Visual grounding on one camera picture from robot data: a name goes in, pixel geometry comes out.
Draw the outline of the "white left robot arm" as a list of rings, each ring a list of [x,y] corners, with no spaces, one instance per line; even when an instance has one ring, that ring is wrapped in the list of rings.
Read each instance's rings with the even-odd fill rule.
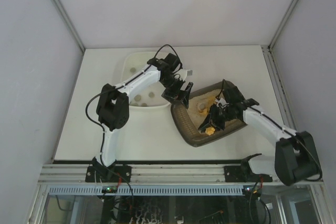
[[[164,87],[162,98],[169,103],[180,102],[188,108],[193,83],[189,82],[182,89],[187,76],[188,71],[182,69],[179,57],[168,54],[164,59],[149,59],[143,69],[120,84],[104,85],[96,108],[98,124],[103,130],[97,162],[103,167],[116,162],[117,135],[129,119],[130,102],[150,85],[160,83]]]

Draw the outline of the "yellow litter scoop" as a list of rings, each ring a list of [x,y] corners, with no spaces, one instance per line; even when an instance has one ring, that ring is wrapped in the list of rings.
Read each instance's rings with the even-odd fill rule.
[[[217,99],[218,97],[214,96],[208,98],[205,103],[206,110],[201,112],[206,117],[197,130],[200,133],[205,133],[208,136],[211,136],[215,132],[225,128],[225,122],[223,121],[220,109],[217,106]]]

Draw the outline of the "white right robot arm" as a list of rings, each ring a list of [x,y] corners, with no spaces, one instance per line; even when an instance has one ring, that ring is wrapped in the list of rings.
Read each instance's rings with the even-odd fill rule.
[[[242,161],[243,170],[252,175],[276,176],[284,185],[302,180],[316,182],[323,173],[312,135],[277,123],[254,99],[245,99],[236,86],[223,89],[198,127],[212,135],[225,129],[228,121],[240,120],[252,126],[275,148],[274,156],[254,154]]]

